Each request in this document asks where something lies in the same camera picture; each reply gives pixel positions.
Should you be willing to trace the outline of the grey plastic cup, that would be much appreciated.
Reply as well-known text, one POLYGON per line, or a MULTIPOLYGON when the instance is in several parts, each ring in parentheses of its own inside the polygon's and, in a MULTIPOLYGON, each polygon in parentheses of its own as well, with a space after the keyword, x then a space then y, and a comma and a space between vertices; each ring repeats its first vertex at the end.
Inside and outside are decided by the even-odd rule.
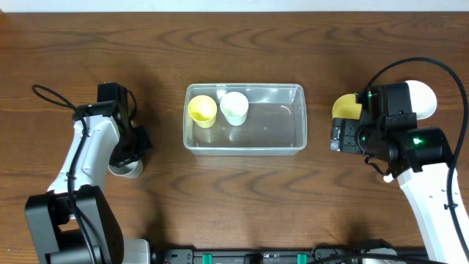
POLYGON ((133 179, 144 171, 144 163, 139 159, 121 167, 108 165, 108 169, 113 175, 133 179))

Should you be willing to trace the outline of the yellow plastic cup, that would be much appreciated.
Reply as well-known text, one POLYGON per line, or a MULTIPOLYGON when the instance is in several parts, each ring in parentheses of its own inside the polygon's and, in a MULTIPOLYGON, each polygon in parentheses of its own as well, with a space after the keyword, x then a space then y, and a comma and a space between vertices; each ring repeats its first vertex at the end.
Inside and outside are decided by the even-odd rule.
POLYGON ((215 124, 218 107, 207 95, 198 95, 190 100, 188 113, 200 128, 210 128, 215 124))

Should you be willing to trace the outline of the white plastic cup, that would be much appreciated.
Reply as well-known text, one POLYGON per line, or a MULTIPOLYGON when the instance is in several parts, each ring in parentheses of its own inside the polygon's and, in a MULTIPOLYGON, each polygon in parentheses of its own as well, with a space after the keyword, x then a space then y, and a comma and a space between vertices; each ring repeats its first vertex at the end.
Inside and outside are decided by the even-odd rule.
POLYGON ((247 118, 248 107, 248 98, 240 92, 229 92, 221 98, 220 108, 230 125, 242 125, 247 118))

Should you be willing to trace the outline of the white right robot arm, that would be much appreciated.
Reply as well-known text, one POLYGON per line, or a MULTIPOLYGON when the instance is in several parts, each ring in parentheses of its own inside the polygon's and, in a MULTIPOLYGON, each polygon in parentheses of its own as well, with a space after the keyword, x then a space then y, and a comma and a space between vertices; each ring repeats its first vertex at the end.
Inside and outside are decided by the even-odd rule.
POLYGON ((418 128, 414 114, 375 121, 334 118, 330 148, 388 164, 413 210, 430 260, 468 262, 468 214, 459 195, 456 158, 439 128, 418 128))

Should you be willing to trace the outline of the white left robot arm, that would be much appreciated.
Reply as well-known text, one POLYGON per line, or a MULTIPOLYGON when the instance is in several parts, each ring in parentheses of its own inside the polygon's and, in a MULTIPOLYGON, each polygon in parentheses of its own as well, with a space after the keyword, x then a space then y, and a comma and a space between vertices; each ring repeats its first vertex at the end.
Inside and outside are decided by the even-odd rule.
POLYGON ((26 220, 41 263, 150 263, 149 242, 124 238, 102 192, 111 157, 137 143, 116 101, 79 106, 74 137, 59 175, 31 196, 26 220))

